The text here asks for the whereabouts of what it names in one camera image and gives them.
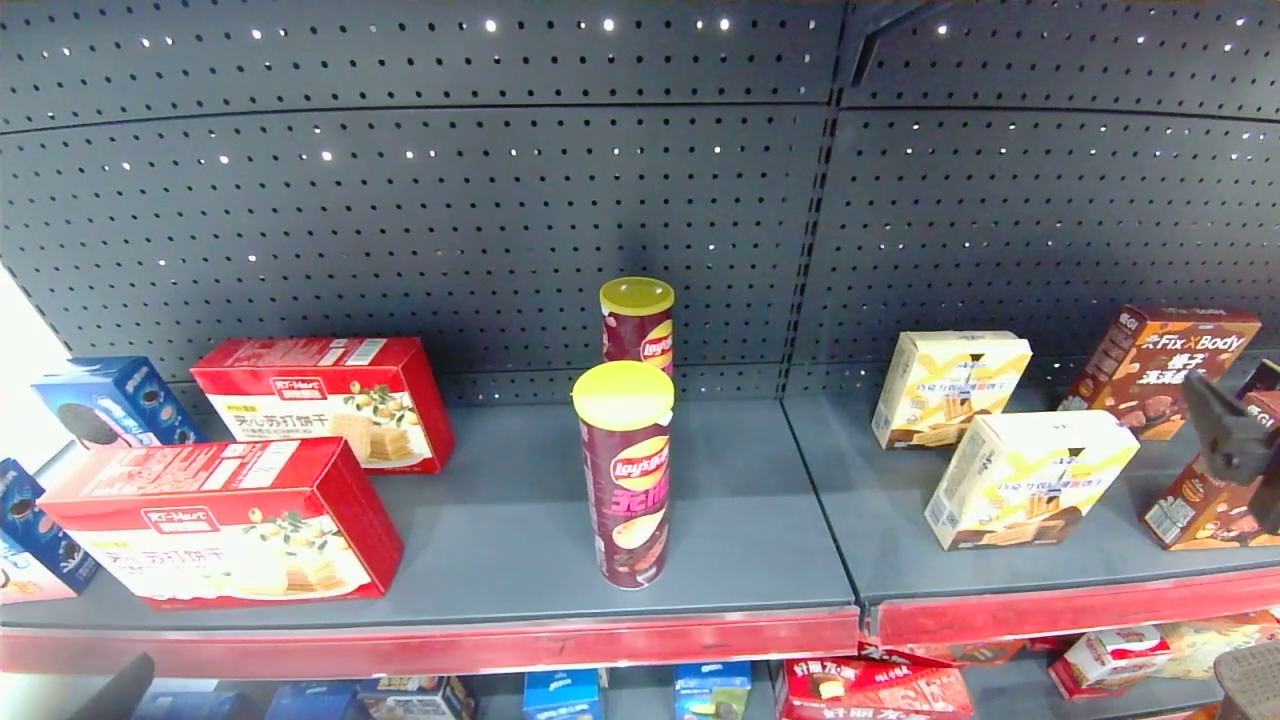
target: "gray shelf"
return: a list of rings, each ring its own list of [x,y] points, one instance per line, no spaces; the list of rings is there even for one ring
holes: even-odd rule
[[[966,667],[964,676],[978,710],[974,720],[1129,720],[1222,700],[1213,680],[1148,678],[1120,697],[1069,702],[1053,687],[1047,666],[1043,657],[1025,657],[1006,665]]]
[[[854,602],[777,401],[676,409],[668,562],[640,592],[613,588],[596,568],[567,404],[454,409],[451,418],[458,448],[445,473],[374,478],[406,546],[385,598],[154,612],[102,573],[79,598],[5,607],[0,625],[288,632]]]
[[[950,451],[884,451],[870,433],[876,387],[783,401],[858,592],[892,598],[1059,589],[1203,575],[1280,564],[1280,548],[1167,552],[1138,518],[1196,452],[1184,428],[1148,442],[1057,546],[945,552],[924,506]],[[1057,393],[1020,388],[1006,411],[1047,410]]]

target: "red cracker box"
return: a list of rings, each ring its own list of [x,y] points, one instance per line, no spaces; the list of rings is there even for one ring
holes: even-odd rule
[[[785,660],[774,683],[782,720],[973,717],[955,667],[922,667],[846,657]]]
[[[342,436],[370,473],[439,473],[453,452],[417,338],[229,340],[191,374],[236,439]]]
[[[97,450],[40,506],[156,610],[381,597],[404,550],[337,437]]]

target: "red shelf edge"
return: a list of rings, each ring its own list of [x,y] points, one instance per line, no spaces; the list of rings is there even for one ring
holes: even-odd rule
[[[562,624],[97,632],[0,626],[0,670],[113,674],[140,652],[169,678],[308,680],[849,655],[856,606]]]
[[[872,615],[890,646],[977,643],[1217,618],[1280,606],[1280,568],[1056,591],[886,600]]]

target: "lay's logo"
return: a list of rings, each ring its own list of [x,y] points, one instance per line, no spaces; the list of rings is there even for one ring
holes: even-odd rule
[[[667,471],[671,437],[654,436],[623,450],[609,464],[613,482],[632,491],[644,492],[662,480]]]

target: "white and yellow box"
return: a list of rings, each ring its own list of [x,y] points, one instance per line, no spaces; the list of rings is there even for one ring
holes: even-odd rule
[[[1137,451],[1105,410],[979,415],[925,519],[943,550],[1055,544]]]
[[[1000,413],[1032,359],[1006,331],[905,332],[872,419],[881,447],[943,447],[977,415]]]

